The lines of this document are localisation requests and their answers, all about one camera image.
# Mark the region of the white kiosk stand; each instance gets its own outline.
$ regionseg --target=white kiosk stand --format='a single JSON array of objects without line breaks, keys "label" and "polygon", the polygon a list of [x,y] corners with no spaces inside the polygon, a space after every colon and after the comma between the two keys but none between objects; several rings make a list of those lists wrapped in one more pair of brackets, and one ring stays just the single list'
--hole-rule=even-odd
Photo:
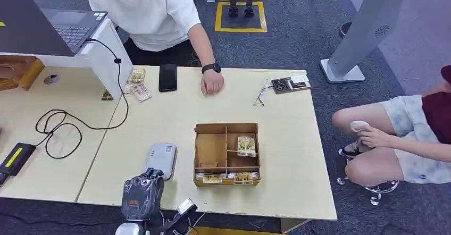
[{"label": "white kiosk stand", "polygon": [[[123,88],[133,70],[133,65],[111,20],[105,19],[91,38],[106,44],[122,60],[120,82]],[[119,67],[114,63],[113,54],[100,43],[86,43],[74,57],[1,52],[0,55],[35,56],[43,62],[44,66],[91,68],[114,99],[122,96],[118,87]]]},{"label": "white kiosk stand", "polygon": [[329,83],[365,80],[357,66],[394,29],[403,0],[363,0],[346,36],[321,68]]}]

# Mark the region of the dark red shirt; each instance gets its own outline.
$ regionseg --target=dark red shirt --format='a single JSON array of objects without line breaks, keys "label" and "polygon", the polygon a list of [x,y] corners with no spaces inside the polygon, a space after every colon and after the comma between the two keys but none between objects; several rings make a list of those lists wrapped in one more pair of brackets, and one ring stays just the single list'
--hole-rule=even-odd
[{"label": "dark red shirt", "polygon": [[[451,65],[443,67],[441,75],[451,84]],[[451,144],[451,93],[424,96],[423,111],[437,139],[443,144]]]}]

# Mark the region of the light wooden tabletop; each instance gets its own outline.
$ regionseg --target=light wooden tabletop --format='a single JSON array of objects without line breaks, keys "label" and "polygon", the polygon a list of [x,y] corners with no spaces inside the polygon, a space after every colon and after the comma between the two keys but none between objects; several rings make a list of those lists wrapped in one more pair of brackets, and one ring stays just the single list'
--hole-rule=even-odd
[{"label": "light wooden tabletop", "polygon": [[[124,180],[142,172],[150,145],[172,142],[178,155],[174,176],[164,185],[164,209],[175,209],[190,197],[201,212],[337,219],[310,91],[276,95],[268,90],[265,106],[253,106],[265,79],[305,71],[223,69],[224,90],[203,96],[199,68],[178,68],[178,90],[169,93],[158,92],[158,67],[140,68],[146,69],[145,84],[153,97],[139,103],[127,95],[127,122],[106,133],[79,203],[120,206]],[[124,107],[121,100],[118,110]],[[122,118],[116,111],[112,123]],[[258,123],[260,184],[197,188],[195,125],[235,122]]]},{"label": "light wooden tabletop", "polygon": [[[54,85],[44,85],[44,78],[59,74]],[[91,69],[44,68],[29,91],[21,88],[0,91],[0,160],[4,160],[16,143],[39,143],[45,135],[35,131],[38,119],[51,109],[63,109],[94,127],[108,126],[117,100],[101,101],[105,87]],[[62,115],[49,123],[52,128]],[[16,177],[10,177],[0,189],[0,197],[74,202],[80,192],[105,131],[94,131],[80,122],[83,135],[80,147],[69,157],[54,160],[40,145]],[[75,128],[61,127],[49,142],[55,156],[69,153],[77,144]]]}]

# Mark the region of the laptop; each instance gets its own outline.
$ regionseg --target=laptop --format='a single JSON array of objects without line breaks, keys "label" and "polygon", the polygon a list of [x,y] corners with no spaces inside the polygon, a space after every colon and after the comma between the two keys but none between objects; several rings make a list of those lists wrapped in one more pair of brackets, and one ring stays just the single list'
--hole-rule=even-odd
[{"label": "laptop", "polygon": [[0,0],[0,53],[75,56],[106,15],[39,9],[33,0]]}]

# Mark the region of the robotic arm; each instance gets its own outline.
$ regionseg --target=robotic arm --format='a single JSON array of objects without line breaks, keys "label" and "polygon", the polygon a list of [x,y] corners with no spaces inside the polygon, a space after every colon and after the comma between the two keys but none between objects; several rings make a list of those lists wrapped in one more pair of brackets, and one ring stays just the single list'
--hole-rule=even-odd
[{"label": "robotic arm", "polygon": [[160,211],[163,188],[163,171],[153,168],[125,181],[121,211],[127,221],[118,227],[116,235],[187,233],[188,218],[196,212],[197,206],[188,198],[177,207],[175,217],[165,222]]}]

